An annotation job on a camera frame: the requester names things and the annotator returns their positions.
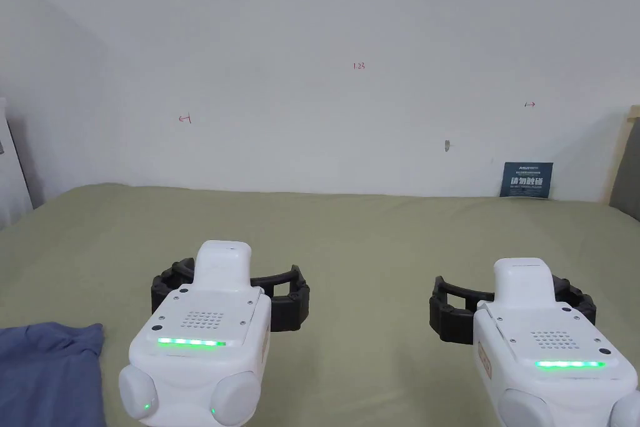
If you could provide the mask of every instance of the folded blue fabric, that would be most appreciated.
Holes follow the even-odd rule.
[[[0,423],[106,427],[98,358],[102,324],[0,329]]]

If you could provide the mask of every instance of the bed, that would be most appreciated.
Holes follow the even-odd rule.
[[[617,191],[629,182],[619,175]],[[272,336],[249,426],[494,426],[470,347],[429,328],[434,277],[492,290],[497,259],[540,257],[593,296],[599,329],[640,367],[629,205],[86,186],[0,232],[0,327],[104,324],[107,423],[138,426],[117,378],[150,315],[153,276],[205,240],[241,240],[252,275],[297,264],[312,289],[302,329]]]

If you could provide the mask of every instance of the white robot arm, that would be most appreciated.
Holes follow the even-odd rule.
[[[152,427],[235,427],[254,415],[269,353],[273,286],[269,295],[252,286],[265,279],[249,278],[250,260],[245,243],[205,242],[192,283],[161,295],[119,375],[129,416]],[[308,301],[309,288],[299,278]],[[160,291],[156,279],[152,298]],[[297,328],[306,314],[308,304]]]
[[[540,259],[502,259],[494,270],[495,295],[438,277],[429,304],[441,339],[473,343],[501,425],[640,427],[638,375],[590,322],[591,298],[567,281],[554,285]],[[466,309],[447,294],[465,298]]]

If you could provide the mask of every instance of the green indicator light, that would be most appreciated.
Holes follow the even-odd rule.
[[[207,350],[214,351],[219,349],[220,347],[215,345],[176,345],[176,344],[158,344],[158,347],[162,349],[181,349],[181,350]]]
[[[593,369],[602,368],[607,364],[595,361],[539,361],[537,367],[543,369]]]
[[[159,338],[158,343],[159,344],[198,345],[198,346],[205,346],[205,347],[223,347],[226,345],[226,342],[201,341],[198,339],[169,339],[166,337]]]

